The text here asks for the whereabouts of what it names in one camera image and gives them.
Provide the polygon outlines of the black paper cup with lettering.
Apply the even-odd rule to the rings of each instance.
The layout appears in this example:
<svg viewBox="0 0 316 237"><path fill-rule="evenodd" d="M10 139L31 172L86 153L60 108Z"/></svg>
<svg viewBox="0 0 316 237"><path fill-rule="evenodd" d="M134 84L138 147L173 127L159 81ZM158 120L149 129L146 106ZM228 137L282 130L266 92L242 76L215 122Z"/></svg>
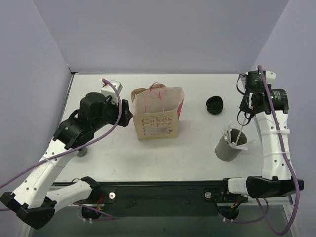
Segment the black paper cup with lettering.
<svg viewBox="0 0 316 237"><path fill-rule="evenodd" d="M77 153L77 156L78 156L78 157L83 157L83 156L85 156L85 155L87 154L87 152L88 152L88 148L87 148L87 147L82 148L82 149L80 149L79 152Z"/></svg>

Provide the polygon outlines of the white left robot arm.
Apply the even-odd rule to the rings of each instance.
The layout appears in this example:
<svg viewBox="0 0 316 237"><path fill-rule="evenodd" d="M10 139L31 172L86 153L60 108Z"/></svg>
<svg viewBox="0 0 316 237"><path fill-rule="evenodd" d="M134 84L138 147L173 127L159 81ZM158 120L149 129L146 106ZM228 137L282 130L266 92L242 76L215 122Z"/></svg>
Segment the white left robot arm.
<svg viewBox="0 0 316 237"><path fill-rule="evenodd" d="M91 177L83 177L61 189L50 187L67 163L96 141L94 134L110 124L112 127L127 127L132 118L128 100L114 102L112 95L97 92L86 94L67 120L60 123L53 138L29 176L12 192L5 192L1 202L30 227L44 227L60 209L77 201L89 203L101 197L100 184Z"/></svg>

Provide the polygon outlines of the stack of black cup lids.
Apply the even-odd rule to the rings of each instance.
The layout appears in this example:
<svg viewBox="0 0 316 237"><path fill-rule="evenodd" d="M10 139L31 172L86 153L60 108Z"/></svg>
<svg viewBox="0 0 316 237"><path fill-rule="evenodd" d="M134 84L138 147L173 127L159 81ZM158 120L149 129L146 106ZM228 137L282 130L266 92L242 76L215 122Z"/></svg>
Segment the stack of black cup lids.
<svg viewBox="0 0 316 237"><path fill-rule="evenodd" d="M222 112L224 107L223 100L220 96L212 96L206 101L206 108L212 115L218 115Z"/></svg>

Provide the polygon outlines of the pink and cream paper bag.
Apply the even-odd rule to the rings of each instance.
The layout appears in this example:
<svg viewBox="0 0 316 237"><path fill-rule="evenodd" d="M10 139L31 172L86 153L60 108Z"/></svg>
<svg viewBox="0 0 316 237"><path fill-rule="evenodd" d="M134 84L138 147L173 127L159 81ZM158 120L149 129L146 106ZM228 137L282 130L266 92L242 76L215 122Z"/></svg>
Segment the pink and cream paper bag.
<svg viewBox="0 0 316 237"><path fill-rule="evenodd" d="M136 95L131 110L138 140L177 138L183 102L182 88L157 82Z"/></svg>

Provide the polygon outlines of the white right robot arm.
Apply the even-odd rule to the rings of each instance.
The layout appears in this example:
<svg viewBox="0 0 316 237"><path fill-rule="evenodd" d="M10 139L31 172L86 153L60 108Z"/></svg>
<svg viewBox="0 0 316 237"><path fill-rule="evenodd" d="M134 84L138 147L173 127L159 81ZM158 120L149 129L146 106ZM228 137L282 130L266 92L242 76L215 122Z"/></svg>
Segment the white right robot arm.
<svg viewBox="0 0 316 237"><path fill-rule="evenodd" d="M239 76L245 91L239 110L248 121L255 120L263 149L261 176L230 178L220 187L219 197L231 201L237 194L251 198L280 198L299 194L304 181L291 164L287 126L289 104L283 89L273 89L271 71L249 71Z"/></svg>

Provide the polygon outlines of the white cable tie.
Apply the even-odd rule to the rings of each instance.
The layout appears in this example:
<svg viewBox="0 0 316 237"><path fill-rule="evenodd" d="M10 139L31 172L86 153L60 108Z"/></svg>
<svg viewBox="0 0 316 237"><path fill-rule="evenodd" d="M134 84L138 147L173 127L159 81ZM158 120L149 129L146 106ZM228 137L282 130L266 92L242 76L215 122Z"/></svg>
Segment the white cable tie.
<svg viewBox="0 0 316 237"><path fill-rule="evenodd" d="M236 141L235 141L235 146L237 146L237 144L238 144L238 141L239 141L239 139L240 139L240 137L241 137L242 130L243 130L245 124L246 124L246 121L247 121L247 118L245 118L244 121L243 121L243 123L241 124L240 131L239 131L238 136L237 136Z"/></svg>

